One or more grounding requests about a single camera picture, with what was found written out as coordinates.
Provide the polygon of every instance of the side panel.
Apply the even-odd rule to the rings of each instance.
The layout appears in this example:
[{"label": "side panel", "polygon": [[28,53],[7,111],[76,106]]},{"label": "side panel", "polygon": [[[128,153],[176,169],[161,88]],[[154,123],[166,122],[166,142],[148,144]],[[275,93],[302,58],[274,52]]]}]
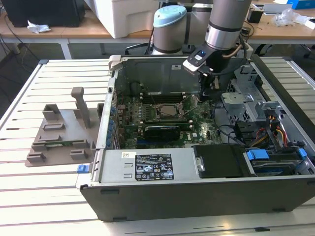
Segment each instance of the side panel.
[{"label": "side panel", "polygon": [[292,211],[315,196],[307,179],[85,188],[102,221]]}]

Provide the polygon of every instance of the white crumpled paper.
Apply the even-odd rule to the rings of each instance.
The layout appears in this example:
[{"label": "white crumpled paper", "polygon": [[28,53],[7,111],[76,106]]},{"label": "white crumpled paper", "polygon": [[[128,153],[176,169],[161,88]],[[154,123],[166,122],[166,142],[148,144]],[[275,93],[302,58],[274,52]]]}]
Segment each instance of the white crumpled paper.
[{"label": "white crumpled paper", "polygon": [[48,25],[35,25],[31,23],[30,21],[28,21],[28,23],[29,23],[28,29],[32,31],[33,33],[39,34],[41,32],[51,31]]},{"label": "white crumpled paper", "polygon": [[287,25],[294,25],[294,20],[300,14],[295,13],[292,8],[288,8],[282,12],[282,14],[277,14],[272,18],[272,23],[276,26],[287,26]]}]

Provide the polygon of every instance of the blue tab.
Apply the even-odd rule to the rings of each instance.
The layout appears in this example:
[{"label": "blue tab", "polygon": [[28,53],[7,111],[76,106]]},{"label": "blue tab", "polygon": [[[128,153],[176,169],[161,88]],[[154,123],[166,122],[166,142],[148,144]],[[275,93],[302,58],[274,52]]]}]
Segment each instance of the blue tab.
[{"label": "blue tab", "polygon": [[252,155],[250,151],[247,152],[247,156],[250,161],[255,159],[255,157]]},{"label": "blue tab", "polygon": [[252,149],[247,152],[249,160],[268,160],[269,155],[264,149]]},{"label": "blue tab", "polygon": [[89,173],[89,166],[88,165],[80,165],[77,169],[77,174],[87,174]]},{"label": "blue tab", "polygon": [[302,159],[305,160],[306,157],[307,157],[306,151],[305,151],[303,148],[300,148],[300,149],[299,149],[299,153],[300,153]]}]

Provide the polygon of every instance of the motherboard chip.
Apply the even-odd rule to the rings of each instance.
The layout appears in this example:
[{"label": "motherboard chip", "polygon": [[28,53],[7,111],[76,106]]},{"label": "motherboard chip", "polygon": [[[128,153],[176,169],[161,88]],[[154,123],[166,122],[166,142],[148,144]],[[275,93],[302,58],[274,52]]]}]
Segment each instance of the motherboard chip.
[{"label": "motherboard chip", "polygon": [[177,109],[175,106],[160,106],[159,109],[162,117],[177,115]]}]

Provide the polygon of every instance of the sticker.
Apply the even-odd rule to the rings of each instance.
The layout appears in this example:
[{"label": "sticker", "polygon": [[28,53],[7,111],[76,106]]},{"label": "sticker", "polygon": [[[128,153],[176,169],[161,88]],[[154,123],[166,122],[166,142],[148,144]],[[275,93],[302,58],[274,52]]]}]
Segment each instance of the sticker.
[{"label": "sticker", "polygon": [[171,154],[134,155],[137,181],[174,179]]},{"label": "sticker", "polygon": [[172,70],[181,70],[182,65],[172,65]]},{"label": "sticker", "polygon": [[122,158],[136,158],[136,152],[135,151],[128,151],[128,152],[126,152],[126,151],[123,151],[122,152]]}]

